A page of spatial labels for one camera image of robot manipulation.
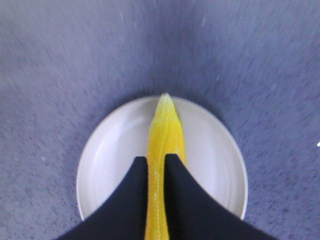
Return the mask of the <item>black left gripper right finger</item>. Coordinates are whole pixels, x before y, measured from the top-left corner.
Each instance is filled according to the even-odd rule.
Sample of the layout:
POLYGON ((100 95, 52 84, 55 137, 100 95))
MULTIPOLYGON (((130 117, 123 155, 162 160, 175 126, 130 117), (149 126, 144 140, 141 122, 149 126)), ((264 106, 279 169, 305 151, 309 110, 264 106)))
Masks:
POLYGON ((165 156, 164 202, 172 240, 273 239, 210 197, 176 154, 165 156))

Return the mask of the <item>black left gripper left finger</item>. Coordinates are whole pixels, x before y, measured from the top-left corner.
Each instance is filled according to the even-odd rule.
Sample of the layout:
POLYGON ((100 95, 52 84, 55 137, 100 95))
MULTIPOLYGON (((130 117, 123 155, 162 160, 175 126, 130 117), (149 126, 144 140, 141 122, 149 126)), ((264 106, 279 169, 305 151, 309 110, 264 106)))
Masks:
POLYGON ((143 240, 148 202, 148 167, 136 157, 111 196, 59 240, 143 240))

